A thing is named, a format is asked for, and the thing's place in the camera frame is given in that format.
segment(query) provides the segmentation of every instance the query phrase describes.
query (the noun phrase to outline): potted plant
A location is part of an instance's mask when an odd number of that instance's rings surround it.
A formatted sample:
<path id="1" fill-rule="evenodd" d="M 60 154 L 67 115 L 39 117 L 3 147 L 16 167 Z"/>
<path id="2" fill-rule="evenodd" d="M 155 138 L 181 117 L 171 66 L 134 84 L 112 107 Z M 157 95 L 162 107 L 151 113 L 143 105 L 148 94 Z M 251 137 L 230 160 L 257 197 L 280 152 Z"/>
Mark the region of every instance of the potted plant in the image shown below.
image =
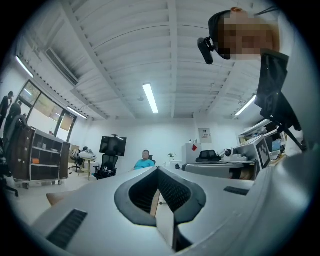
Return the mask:
<path id="1" fill-rule="evenodd" d="M 168 157 L 169 157 L 170 161 L 175 160 L 175 157 L 176 157 L 176 156 L 177 156 L 177 155 L 176 155 L 176 154 L 173 154 L 173 153 L 169 153 L 169 154 L 168 154 Z"/>

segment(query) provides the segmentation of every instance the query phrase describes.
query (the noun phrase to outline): man in blue shirt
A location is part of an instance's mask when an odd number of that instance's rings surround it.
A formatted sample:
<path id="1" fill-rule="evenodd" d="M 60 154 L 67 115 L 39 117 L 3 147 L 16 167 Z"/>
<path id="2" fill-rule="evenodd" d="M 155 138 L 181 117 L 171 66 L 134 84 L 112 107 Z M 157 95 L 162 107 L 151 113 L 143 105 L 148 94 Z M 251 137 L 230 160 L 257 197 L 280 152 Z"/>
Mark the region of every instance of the man in blue shirt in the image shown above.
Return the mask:
<path id="1" fill-rule="evenodd" d="M 142 159 L 136 162 L 133 170 L 138 170 L 146 167 L 155 166 L 155 163 L 149 159 L 150 152 L 148 150 L 144 150 L 142 152 Z"/>

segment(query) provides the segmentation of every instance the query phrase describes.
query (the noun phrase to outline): white cabinet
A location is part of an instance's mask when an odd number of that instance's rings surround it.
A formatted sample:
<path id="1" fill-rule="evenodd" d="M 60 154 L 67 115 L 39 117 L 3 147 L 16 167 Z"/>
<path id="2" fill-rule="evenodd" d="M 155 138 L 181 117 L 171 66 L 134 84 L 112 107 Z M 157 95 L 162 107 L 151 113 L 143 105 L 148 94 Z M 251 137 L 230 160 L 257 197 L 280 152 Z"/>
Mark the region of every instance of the white cabinet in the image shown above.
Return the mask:
<path id="1" fill-rule="evenodd" d="M 200 156 L 202 151 L 201 144 L 186 143 L 182 146 L 182 164 L 192 164 Z"/>

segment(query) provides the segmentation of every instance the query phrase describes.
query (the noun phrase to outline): poster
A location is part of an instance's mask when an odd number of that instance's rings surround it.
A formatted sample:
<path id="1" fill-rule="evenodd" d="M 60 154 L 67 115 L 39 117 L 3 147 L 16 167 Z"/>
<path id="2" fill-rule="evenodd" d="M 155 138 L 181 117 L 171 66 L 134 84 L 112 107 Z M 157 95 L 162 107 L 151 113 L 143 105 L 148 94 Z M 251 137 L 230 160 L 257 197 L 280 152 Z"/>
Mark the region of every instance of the poster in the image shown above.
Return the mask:
<path id="1" fill-rule="evenodd" d="M 199 128 L 200 143 L 212 143 L 209 128 Z"/>

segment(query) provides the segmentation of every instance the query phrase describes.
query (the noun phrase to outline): white ceiling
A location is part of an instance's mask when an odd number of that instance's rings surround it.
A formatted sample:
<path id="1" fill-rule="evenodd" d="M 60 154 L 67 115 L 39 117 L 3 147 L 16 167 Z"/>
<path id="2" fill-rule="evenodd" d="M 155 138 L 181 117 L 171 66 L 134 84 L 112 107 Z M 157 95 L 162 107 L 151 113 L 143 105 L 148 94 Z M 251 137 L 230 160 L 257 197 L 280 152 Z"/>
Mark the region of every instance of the white ceiling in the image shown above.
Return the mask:
<path id="1" fill-rule="evenodd" d="M 197 40 L 209 36 L 212 15 L 235 6 L 263 10 L 253 0 L 54 1 L 26 26 L 17 51 L 52 96 L 95 120 L 152 117 L 145 83 L 160 117 L 230 119 L 256 93 L 260 63 L 214 53 L 207 65 Z M 76 86 L 51 64 L 48 48 L 79 80 Z"/>

